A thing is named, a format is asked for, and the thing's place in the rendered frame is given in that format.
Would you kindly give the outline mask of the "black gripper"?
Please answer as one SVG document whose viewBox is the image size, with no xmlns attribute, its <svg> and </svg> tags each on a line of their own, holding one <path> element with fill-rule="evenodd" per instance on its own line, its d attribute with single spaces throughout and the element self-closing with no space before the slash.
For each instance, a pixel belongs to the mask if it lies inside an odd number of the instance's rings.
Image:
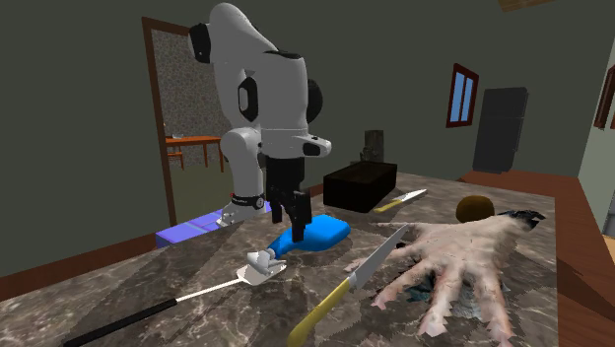
<svg viewBox="0 0 615 347">
<path fill-rule="evenodd" d="M 310 223 L 310 196 L 300 191 L 305 178 L 305 159 L 276 159 L 266 156 L 266 196 L 270 198 L 272 223 L 283 220 L 280 196 L 290 197 L 287 214 L 292 220 L 292 241 L 301 242 Z"/>
</svg>

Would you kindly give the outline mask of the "blue spray bottle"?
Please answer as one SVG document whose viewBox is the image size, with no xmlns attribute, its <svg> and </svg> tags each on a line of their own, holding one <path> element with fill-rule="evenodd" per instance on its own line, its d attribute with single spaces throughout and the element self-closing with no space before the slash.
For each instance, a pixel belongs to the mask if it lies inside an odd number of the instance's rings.
<svg viewBox="0 0 615 347">
<path fill-rule="evenodd" d="M 345 239 L 350 231 L 350 225 L 344 221 L 324 214 L 314 216 L 312 222 L 305 226 L 302 241 L 294 242 L 293 230 L 288 229 L 264 250 L 249 252 L 246 260 L 257 272 L 269 275 L 275 266 L 283 263 L 281 256 L 289 251 L 327 250 Z"/>
</svg>

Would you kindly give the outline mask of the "black box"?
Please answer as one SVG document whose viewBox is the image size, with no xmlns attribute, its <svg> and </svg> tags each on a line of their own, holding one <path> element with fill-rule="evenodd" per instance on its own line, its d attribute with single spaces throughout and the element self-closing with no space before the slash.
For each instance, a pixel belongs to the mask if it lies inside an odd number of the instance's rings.
<svg viewBox="0 0 615 347">
<path fill-rule="evenodd" d="M 360 161 L 323 178 L 323 203 L 368 213 L 395 187 L 397 165 Z"/>
</svg>

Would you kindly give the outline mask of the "purple robot stand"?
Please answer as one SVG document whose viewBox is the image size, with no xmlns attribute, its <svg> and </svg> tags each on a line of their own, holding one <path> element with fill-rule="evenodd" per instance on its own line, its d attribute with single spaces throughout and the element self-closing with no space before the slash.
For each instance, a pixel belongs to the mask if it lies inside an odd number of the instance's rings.
<svg viewBox="0 0 615 347">
<path fill-rule="evenodd" d="M 222 217 L 222 209 L 202 215 L 195 219 L 169 227 L 155 234 L 156 247 L 162 248 L 174 243 L 208 234 L 221 228 L 217 220 Z"/>
</svg>

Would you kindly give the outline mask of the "orange wooden table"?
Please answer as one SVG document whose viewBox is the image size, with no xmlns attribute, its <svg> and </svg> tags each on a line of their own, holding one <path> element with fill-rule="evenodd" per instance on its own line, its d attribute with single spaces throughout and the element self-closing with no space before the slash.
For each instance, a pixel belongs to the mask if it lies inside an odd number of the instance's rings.
<svg viewBox="0 0 615 347">
<path fill-rule="evenodd" d="M 220 169 L 221 172 L 224 171 L 224 155 L 221 149 L 221 137 L 216 136 L 185 136 L 181 138 L 167 138 L 166 146 L 167 147 L 182 147 L 182 146 L 202 146 L 204 153 L 204 165 L 208 167 L 208 152 L 207 146 L 210 144 L 218 145 L 218 153 L 220 160 Z"/>
</svg>

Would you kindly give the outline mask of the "pale hand-shaped figure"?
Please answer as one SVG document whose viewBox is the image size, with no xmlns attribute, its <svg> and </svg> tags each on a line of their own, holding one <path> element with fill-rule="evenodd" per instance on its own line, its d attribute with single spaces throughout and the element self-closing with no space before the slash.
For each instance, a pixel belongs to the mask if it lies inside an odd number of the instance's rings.
<svg viewBox="0 0 615 347">
<path fill-rule="evenodd" d="M 501 268 L 515 249 L 517 239 L 543 219 L 536 211 L 516 210 L 460 224 L 410 223 L 408 230 L 417 239 L 394 248 L 383 264 L 388 266 L 409 258 L 417 263 L 384 287 L 373 305 L 383 310 L 405 288 L 435 274 L 431 306 L 419 327 L 421 334 L 435 337 L 446 332 L 451 303 L 457 299 L 463 281 L 470 279 L 490 337 L 499 343 L 498 347 L 513 347 L 513 331 L 501 289 Z"/>
</svg>

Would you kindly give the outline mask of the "brown round ball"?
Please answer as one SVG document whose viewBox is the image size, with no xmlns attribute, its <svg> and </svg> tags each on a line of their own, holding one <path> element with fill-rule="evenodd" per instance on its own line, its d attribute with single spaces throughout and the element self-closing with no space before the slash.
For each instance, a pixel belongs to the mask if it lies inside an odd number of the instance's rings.
<svg viewBox="0 0 615 347">
<path fill-rule="evenodd" d="M 494 215 L 492 200 L 483 195 L 469 195 L 462 198 L 455 210 L 455 217 L 460 223 L 478 221 Z"/>
</svg>

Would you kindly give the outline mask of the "red-framed window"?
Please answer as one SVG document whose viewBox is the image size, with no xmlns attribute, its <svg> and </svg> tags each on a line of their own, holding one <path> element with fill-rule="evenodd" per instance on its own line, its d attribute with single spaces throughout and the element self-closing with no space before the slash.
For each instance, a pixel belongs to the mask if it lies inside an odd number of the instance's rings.
<svg viewBox="0 0 615 347">
<path fill-rule="evenodd" d="M 476 104 L 479 75 L 453 64 L 447 108 L 446 128 L 470 126 Z"/>
</svg>

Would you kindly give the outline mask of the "black refrigerator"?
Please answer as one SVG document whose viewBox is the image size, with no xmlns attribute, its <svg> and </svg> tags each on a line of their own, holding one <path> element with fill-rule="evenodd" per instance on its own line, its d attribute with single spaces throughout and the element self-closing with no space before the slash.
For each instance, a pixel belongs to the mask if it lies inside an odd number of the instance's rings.
<svg viewBox="0 0 615 347">
<path fill-rule="evenodd" d="M 484 91 L 472 164 L 475 172 L 501 174 L 512 168 L 528 96 L 525 87 Z"/>
</svg>

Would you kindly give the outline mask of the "large yellow-handled knife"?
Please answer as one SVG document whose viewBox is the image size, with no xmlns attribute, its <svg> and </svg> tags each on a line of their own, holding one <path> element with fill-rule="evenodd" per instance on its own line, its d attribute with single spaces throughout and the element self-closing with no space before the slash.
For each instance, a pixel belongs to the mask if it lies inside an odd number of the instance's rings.
<svg viewBox="0 0 615 347">
<path fill-rule="evenodd" d="M 343 282 L 315 306 L 290 332 L 287 338 L 287 347 L 302 347 L 308 338 L 309 332 L 338 304 L 349 290 L 360 289 L 367 283 L 409 228 L 410 225 L 408 223 L 402 224 L 398 230 L 352 271 Z"/>
</svg>

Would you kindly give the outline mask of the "small yellow-handled knife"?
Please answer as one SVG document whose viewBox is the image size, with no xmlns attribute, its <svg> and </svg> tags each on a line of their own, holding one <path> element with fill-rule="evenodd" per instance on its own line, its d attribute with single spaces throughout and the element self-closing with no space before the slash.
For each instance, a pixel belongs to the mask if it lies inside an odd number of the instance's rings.
<svg viewBox="0 0 615 347">
<path fill-rule="evenodd" d="M 419 189 L 419 190 L 414 190 L 414 191 L 411 191 L 411 192 L 407 192 L 407 193 L 405 193 L 403 195 L 400 195 L 400 196 L 398 196 L 396 198 L 393 198 L 389 203 L 387 203 L 387 204 L 385 204 L 383 206 L 375 208 L 374 211 L 377 212 L 377 213 L 384 212 L 384 211 L 386 211 L 386 210 L 388 210 L 388 209 L 390 209 L 390 208 L 392 208 L 392 207 L 394 207 L 394 206 L 396 206 L 398 204 L 406 202 L 408 200 L 412 200 L 412 199 L 415 199 L 415 198 L 420 198 L 420 197 L 424 196 L 426 193 L 427 193 L 426 189 Z"/>
</svg>

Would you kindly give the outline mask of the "brown door frame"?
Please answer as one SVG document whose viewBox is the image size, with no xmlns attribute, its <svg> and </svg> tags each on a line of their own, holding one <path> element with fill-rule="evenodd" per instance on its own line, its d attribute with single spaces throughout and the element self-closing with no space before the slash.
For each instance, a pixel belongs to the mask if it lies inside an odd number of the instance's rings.
<svg viewBox="0 0 615 347">
<path fill-rule="evenodd" d="M 223 208 L 233 190 L 218 145 L 167 147 L 166 139 L 222 137 L 231 125 L 223 116 L 213 67 L 191 57 L 188 28 L 144 17 L 144 43 L 162 162 L 169 221 L 174 226 Z"/>
</svg>

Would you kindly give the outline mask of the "brown-framed wall picture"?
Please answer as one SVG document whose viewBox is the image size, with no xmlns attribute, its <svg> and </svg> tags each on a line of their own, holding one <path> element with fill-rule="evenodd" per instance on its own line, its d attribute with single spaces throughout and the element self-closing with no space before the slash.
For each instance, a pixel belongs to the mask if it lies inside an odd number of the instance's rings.
<svg viewBox="0 0 615 347">
<path fill-rule="evenodd" d="M 604 84 L 601 90 L 600 99 L 596 109 L 593 126 L 604 129 L 609 115 L 611 103 L 615 96 L 615 64 L 606 72 Z"/>
</svg>

